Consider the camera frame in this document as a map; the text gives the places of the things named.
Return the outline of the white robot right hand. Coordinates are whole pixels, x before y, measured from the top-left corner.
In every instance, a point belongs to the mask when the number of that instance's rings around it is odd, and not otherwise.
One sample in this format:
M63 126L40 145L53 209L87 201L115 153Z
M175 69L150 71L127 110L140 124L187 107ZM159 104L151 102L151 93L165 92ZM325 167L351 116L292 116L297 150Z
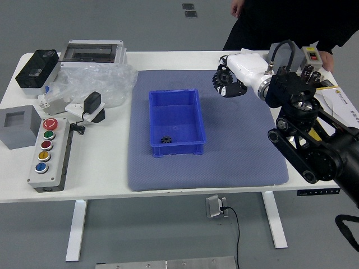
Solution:
M268 64L257 53L224 55L212 82L216 91L225 98L244 95L249 88L265 100L273 75L273 64Z

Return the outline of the person's right hand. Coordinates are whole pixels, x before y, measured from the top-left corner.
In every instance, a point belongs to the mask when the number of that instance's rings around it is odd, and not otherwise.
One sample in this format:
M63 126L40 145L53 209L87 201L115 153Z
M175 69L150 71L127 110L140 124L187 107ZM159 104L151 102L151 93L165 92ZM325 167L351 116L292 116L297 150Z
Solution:
M239 18L244 4L245 0L232 0L230 14L234 18Z

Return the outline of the person's left hand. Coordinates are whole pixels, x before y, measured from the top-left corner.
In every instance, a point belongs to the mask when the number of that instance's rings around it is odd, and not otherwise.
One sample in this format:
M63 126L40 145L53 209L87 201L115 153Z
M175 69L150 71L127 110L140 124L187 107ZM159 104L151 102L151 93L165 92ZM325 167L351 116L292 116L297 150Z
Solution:
M326 52L326 51L319 51L321 60L322 60L322 67L328 72L334 71L334 58L333 55Z

